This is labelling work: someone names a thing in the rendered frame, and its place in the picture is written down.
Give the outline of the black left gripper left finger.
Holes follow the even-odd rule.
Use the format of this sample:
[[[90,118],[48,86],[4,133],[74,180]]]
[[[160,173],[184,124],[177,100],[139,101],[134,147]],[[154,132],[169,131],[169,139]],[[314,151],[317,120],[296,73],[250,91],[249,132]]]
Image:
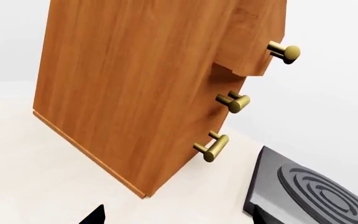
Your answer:
[[[81,222],[79,222],[79,224],[104,224],[104,222],[105,222],[104,205],[99,205]]]

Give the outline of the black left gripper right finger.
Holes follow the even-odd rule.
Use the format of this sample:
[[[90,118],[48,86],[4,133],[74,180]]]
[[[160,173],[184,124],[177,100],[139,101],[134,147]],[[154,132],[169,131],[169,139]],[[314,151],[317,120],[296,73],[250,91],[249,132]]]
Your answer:
[[[254,224],[283,224],[283,222],[271,216],[271,214],[260,207],[254,207],[252,219]]]

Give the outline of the grey stove with coil burner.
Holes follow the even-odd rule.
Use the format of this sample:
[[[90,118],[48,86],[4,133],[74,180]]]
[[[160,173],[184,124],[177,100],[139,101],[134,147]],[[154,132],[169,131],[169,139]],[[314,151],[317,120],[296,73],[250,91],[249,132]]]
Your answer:
[[[358,224],[358,196],[268,147],[257,157],[243,212],[263,208],[283,224]]]

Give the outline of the wooden drawer cabinet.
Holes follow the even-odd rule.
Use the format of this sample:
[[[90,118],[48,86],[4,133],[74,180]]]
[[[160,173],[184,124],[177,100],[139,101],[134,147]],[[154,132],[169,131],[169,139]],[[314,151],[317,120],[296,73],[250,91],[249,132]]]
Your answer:
[[[210,142],[215,99],[245,79],[214,63],[239,0],[50,0],[34,115],[139,197]]]

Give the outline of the open wooden cabinet drawer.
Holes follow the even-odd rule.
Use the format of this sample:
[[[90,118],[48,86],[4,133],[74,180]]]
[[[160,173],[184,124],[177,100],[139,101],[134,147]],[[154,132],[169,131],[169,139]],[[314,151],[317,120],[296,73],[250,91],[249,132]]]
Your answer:
[[[273,58],[269,42],[285,35],[286,11],[287,0],[239,0],[214,63],[238,76],[263,76]]]

